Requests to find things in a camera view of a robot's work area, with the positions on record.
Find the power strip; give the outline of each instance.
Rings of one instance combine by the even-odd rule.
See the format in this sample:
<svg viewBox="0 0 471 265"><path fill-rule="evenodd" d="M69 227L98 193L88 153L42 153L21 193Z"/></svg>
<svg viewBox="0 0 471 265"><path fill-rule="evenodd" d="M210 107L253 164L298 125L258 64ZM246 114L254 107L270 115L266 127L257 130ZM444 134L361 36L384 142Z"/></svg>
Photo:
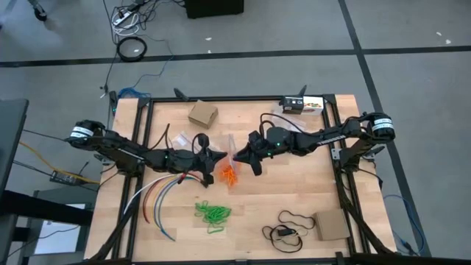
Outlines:
<svg viewBox="0 0 471 265"><path fill-rule="evenodd" d="M113 22L113 25L119 26L119 24L127 20L127 18L129 18L132 14L134 14L134 11L126 11L122 18L118 18L116 19L116 21Z"/></svg>

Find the white box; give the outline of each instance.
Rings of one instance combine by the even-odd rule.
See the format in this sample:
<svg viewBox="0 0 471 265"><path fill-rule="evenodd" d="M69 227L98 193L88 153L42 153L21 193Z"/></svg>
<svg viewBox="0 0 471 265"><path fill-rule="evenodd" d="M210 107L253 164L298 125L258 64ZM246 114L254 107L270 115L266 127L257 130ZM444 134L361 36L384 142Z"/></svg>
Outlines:
<svg viewBox="0 0 471 265"><path fill-rule="evenodd" d="M318 116L324 110L324 99L317 96L304 96L304 108L301 115Z"/></svg>

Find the gray floor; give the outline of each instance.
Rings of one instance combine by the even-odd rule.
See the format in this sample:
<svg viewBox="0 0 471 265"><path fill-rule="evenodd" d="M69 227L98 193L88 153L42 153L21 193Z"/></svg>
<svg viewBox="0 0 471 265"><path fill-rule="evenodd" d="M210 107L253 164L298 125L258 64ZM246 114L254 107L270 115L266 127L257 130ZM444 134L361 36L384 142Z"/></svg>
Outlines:
<svg viewBox="0 0 471 265"><path fill-rule="evenodd" d="M40 2L48 11L45 24L36 21L25 0L17 0L0 31L0 61L114 55L100 1ZM0 8L7 4L1 0ZM111 10L121 1L107 4ZM347 6L363 48L471 45L471 1L347 0ZM169 40L175 54L352 48L337 1L246 0L245 10L237 16L188 20L183 9L162 4L157 19L142 33ZM148 55L168 54L162 43L148 44ZM366 60L383 108L394 119L395 142L433 256L471 258L466 247L471 236L466 204L471 188L470 144L466 144L471 52L368 55ZM142 74L158 73L162 65L117 64L110 89L133 85ZM80 119L106 120L107 101L99 98L98 87L108 68L108 64L0 68L0 98L28 98L25 127L66 137ZM362 111L373 110L354 55L175 61L160 79L146 77L137 89L153 96L173 96L175 87L189 96L263 95L293 93L304 84L309 93L353 93ZM85 174L99 178L100 165L91 153L27 133L22 139L69 171L78 171L89 160ZM22 148L16 159L45 169ZM379 155L378 174L384 179L385 195L399 194L387 152ZM25 194L58 186L17 166L7 185ZM392 199L386 206L394 230L413 241L403 204ZM70 260L37 257L30 263Z"/></svg>

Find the black box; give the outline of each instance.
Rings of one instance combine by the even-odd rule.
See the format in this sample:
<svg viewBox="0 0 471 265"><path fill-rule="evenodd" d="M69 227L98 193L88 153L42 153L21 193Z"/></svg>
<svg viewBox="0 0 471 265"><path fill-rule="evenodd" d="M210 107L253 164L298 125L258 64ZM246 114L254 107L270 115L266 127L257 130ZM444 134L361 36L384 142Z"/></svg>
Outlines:
<svg viewBox="0 0 471 265"><path fill-rule="evenodd" d="M185 0L188 18L235 15L244 12L244 0Z"/></svg>
<svg viewBox="0 0 471 265"><path fill-rule="evenodd" d="M283 113L301 114L304 108L304 99L302 96L284 96L280 105L283 106Z"/></svg>

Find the floor stripe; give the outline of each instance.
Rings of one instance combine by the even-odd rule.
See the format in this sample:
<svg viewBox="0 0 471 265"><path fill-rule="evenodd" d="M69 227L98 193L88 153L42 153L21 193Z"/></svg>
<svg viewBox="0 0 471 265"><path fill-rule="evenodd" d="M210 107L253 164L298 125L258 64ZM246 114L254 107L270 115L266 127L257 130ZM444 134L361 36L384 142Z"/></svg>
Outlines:
<svg viewBox="0 0 471 265"><path fill-rule="evenodd" d="M414 48L362 49L363 54L415 54L435 52L471 52L471 46L440 46Z"/></svg>
<svg viewBox="0 0 471 265"><path fill-rule="evenodd" d="M326 56L326 55L354 55L352 49L328 49L328 50L294 50L294 51L270 51L270 52L224 52L213 54L183 54L175 55L172 61L186 60L216 60L216 59L235 59L235 58L262 58L262 57L290 57L290 56ZM171 55L147 56L139 63L145 62L164 62L171 58ZM76 60L33 60L17 62L0 62L0 67L31 67L31 66L75 66L87 64L111 63L109 58L91 58Z"/></svg>
<svg viewBox="0 0 471 265"><path fill-rule="evenodd" d="M326 49L326 50L288 50L288 51L268 51L268 52L222 52L214 54L181 54L175 55L173 61L186 60L216 60L216 59L241 59L241 58L263 58L263 57L290 57L290 56L332 56L332 55L357 55L357 49L361 49L362 54L417 54L417 53L437 53L437 52L471 52L471 46L444 46L444 47L416 47L416 48L387 48L387 49ZM170 55L147 56L138 63L163 62L170 59ZM78 66L89 64L109 64L112 57L90 58L90 59L64 59L64 60L30 60L0 62L0 68L34 67L34 66ZM363 59L359 59L360 67L367 69L368 65ZM364 76L369 87L373 87L372 80L368 80L367 74Z"/></svg>
<svg viewBox="0 0 471 265"><path fill-rule="evenodd" d="M350 39L352 40L353 48L356 51L356 56L358 58L358 63L360 64L361 72L363 73L363 77L365 79L366 87L368 88L369 96L371 97L373 107L375 111L382 112L383 106L381 105L380 98L378 96L378 92L376 90L375 84L373 82L373 78L369 71L368 63L366 62L364 51L361 48L360 41L358 40L358 36L356 35L355 27L353 26L353 21L350 16L350 12L348 11L347 4L345 0L339 0L340 8L342 15L344 16L345 23L347 24L348 33L350 35ZM427 239L425 237L425 232L422 228L422 223L420 222L419 215L417 213L417 209L414 204L414 199L412 198L411 189L407 183L406 174L404 172L403 165L400 161L399 152L397 151L397 147L394 142L391 142L386 145L388 148L389 156L391 157L392 167L394 169L394 173L396 174L397 183L399 185L400 193L402 196L409 201L411 205L412 217L417 221L417 226L419 229L424 233L424 247L422 251L422 255L426 257L430 257L430 249L428 248ZM415 229L414 231L414 238L419 246L421 242L421 235Z"/></svg>

